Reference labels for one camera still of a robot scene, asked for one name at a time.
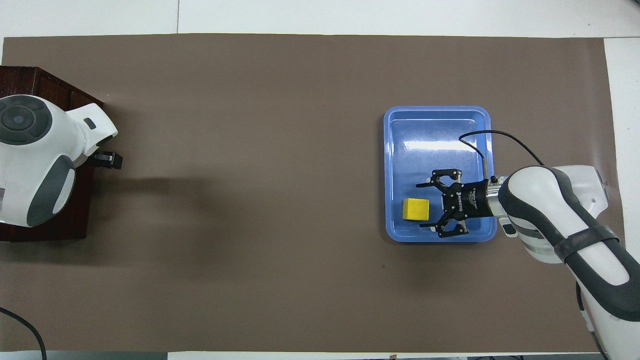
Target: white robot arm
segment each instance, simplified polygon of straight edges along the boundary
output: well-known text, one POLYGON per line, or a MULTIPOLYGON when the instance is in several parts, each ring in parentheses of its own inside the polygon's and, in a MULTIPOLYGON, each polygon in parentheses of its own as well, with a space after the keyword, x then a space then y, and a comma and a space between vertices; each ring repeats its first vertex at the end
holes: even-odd
MULTIPOLYGON (((535 259, 564 263, 579 284, 611 359, 640 359, 640 265, 595 217, 607 195, 593 167, 522 168, 511 176, 461 183, 458 169, 434 170, 426 183, 448 209, 431 227, 441 238, 468 233, 469 218, 497 217, 509 237, 520 237, 535 259), (440 178, 450 177, 446 186, 440 178), (453 230, 447 224, 457 220, 453 230)), ((589 318, 589 330, 593 331, 589 318)))
POLYGON ((595 220, 594 213, 602 209, 595 206, 602 203, 598 195, 582 201, 576 196, 572 183, 584 176, 571 179, 567 174, 576 172, 580 169, 520 169, 500 186, 498 200, 534 257, 552 259, 548 253, 552 250, 557 262, 571 270, 609 357, 636 360, 640 357, 640 265, 618 237, 595 220))

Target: black cable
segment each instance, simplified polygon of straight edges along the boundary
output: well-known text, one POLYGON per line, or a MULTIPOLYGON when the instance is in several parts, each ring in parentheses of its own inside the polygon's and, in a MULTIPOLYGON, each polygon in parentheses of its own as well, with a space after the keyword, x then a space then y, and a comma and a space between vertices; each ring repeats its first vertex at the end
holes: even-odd
POLYGON ((33 325, 31 325, 27 320, 20 317, 20 315, 16 313, 12 313, 11 311, 3 307, 0 307, 0 313, 16 319, 19 323, 26 326, 27 329, 31 330, 33 335, 36 337, 36 340, 38 340, 38 345, 40 346, 40 353, 42 354, 42 360, 47 360, 47 351, 46 349, 44 349, 44 341, 42 341, 42 337, 40 336, 40 333, 38 332, 38 330, 36 330, 36 328, 33 325))
POLYGON ((580 289, 580 285, 578 284, 578 282, 575 282, 575 297, 578 300, 578 308, 580 309, 580 312, 583 314, 584 316, 584 321, 587 322, 587 328, 589 329, 589 332, 591 333, 591 337, 593 338, 593 342, 596 343, 596 348, 598 348, 598 351, 600 352, 600 355, 602 355, 602 358, 604 360, 609 360, 609 358, 607 357, 607 354, 605 354, 604 349, 602 348, 602 345, 600 344, 600 340, 598 340, 598 336, 596 335, 596 332, 594 330, 592 330, 593 325, 591 325, 591 321, 588 320, 589 319, 589 315, 587 315, 586 310, 584 309, 584 304, 582 303, 582 290, 580 289))
POLYGON ((516 143, 518 143, 520 146, 522 146, 537 162, 538 164, 545 166, 544 163, 542 163, 542 161, 540 160, 539 157, 537 157, 537 155, 535 155, 533 153, 533 151, 531 151, 531 149, 526 146, 523 142, 521 142, 517 137, 506 133, 504 131, 500 131, 500 130, 478 130, 478 131, 471 131, 469 133, 466 134, 462 134, 460 135, 460 137, 458 138, 459 141, 463 142, 465 145, 471 147, 471 149, 475 150, 479 155, 480 158, 482 159, 482 168, 483 168, 483 175, 485 179, 488 179, 488 174, 487 174, 487 169, 486 169, 486 159, 484 158, 484 154, 475 146, 473 146, 470 142, 463 140, 463 138, 466 138, 467 136, 470 135, 477 135, 477 134, 498 134, 498 135, 504 135, 510 139, 512 139, 513 141, 515 141, 516 143))

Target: black strap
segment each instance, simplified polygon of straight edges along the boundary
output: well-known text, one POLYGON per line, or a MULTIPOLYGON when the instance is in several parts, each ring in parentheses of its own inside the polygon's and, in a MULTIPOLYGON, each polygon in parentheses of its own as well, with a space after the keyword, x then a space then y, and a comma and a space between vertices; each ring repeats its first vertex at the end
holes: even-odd
POLYGON ((608 239, 619 241, 618 237, 609 227, 604 225, 591 226, 573 235, 569 235, 568 238, 557 243, 556 246, 554 246, 554 251, 560 260, 564 262, 566 257, 574 252, 608 239))

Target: dark wooden stand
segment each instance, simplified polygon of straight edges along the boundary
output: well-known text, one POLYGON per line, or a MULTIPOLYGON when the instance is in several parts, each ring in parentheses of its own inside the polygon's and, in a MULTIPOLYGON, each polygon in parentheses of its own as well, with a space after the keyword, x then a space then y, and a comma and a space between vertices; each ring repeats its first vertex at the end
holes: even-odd
MULTIPOLYGON (((39 96, 68 111, 102 101, 38 67, 0 66, 0 97, 15 94, 39 96)), ((89 221, 93 167, 80 166, 67 205, 54 218, 36 227, 0 224, 0 241, 84 239, 89 221)))

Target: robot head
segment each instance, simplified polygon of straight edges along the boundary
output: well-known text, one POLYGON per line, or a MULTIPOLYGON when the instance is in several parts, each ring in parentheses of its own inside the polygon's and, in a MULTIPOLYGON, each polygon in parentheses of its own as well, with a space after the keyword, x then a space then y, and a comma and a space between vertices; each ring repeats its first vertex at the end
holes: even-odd
POLYGON ((96 104, 64 112, 45 99, 0 99, 0 222, 33 227, 67 203, 76 167, 117 129, 96 104))

